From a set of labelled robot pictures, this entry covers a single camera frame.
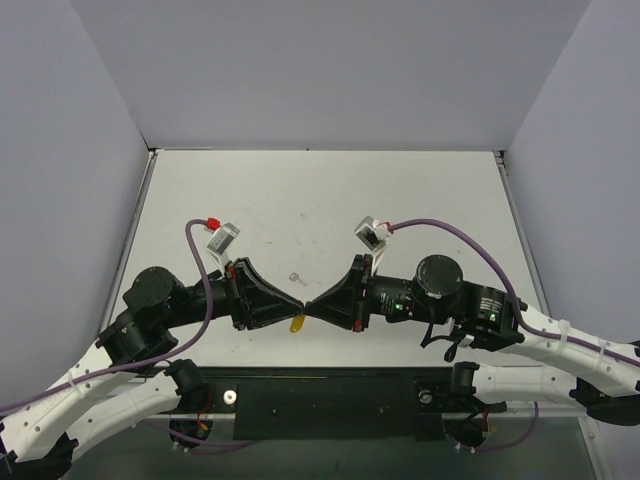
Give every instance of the white table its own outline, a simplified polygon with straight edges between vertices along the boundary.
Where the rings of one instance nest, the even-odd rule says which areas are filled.
[[[397,222],[431,217],[449,222],[479,241],[509,275],[517,293],[538,307],[494,156],[490,152],[160,151],[112,320],[124,308],[121,295],[143,269],[161,265],[185,284],[198,280],[183,227],[191,218],[215,216],[242,231],[232,258],[248,256],[268,282],[306,301],[335,284],[356,253],[354,236],[365,215]],[[210,238],[194,228],[197,243]],[[455,258],[465,278],[501,287],[469,247],[432,227],[394,235],[379,273],[411,278],[425,256]],[[214,264],[203,252],[209,269]],[[292,283],[299,274],[307,284]],[[387,324],[372,317],[355,334],[318,319],[289,332],[290,322],[238,332],[229,318],[215,320],[184,356],[200,366],[435,366],[446,342],[423,350],[426,325]],[[198,328],[174,330],[181,343]],[[437,327],[436,334],[445,327]],[[526,365],[522,357],[459,350],[456,360]]]

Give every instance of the red connector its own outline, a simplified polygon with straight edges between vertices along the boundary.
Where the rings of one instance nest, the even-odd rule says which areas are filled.
[[[209,217],[207,219],[207,228],[209,230],[217,230],[220,228],[220,220],[218,220],[217,218],[213,218],[213,217]]]

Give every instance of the yellow object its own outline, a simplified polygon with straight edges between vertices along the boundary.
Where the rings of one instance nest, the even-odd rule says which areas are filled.
[[[302,330],[302,326],[304,325],[304,315],[297,315],[293,317],[291,320],[291,326],[289,327],[289,331],[291,333],[297,333]]]

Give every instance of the gray wall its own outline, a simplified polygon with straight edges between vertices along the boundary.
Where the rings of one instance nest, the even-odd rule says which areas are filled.
[[[146,164],[67,0],[0,7],[0,404],[94,338]]]
[[[153,147],[506,148],[589,0],[72,0]]]
[[[506,161],[552,313],[640,339],[640,2],[594,0]],[[618,478],[640,429],[603,428]]]

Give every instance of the silver key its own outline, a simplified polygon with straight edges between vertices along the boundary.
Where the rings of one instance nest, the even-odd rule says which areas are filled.
[[[303,287],[307,286],[307,282],[305,282],[304,280],[302,280],[300,278],[300,275],[298,275],[296,272],[293,272],[291,275],[289,275],[289,280],[291,280],[292,282],[298,282],[300,285],[302,285]]]

